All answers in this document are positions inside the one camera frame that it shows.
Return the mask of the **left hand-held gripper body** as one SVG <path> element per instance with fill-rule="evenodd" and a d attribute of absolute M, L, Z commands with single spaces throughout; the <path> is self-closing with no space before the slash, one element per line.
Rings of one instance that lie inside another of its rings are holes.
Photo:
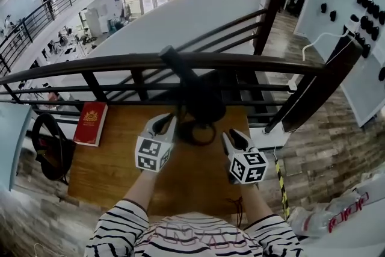
<path fill-rule="evenodd" d="M 141 170 L 159 173 L 171 157 L 175 129 L 156 135 L 143 130 L 135 146 L 135 165 Z"/>

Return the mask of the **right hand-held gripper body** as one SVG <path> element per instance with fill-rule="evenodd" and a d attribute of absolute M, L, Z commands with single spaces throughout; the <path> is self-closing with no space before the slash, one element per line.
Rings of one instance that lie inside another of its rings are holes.
<path fill-rule="evenodd" d="M 266 176 L 269 162 L 263 152 L 233 153 L 229 155 L 228 178 L 231 184 L 256 184 Z"/>

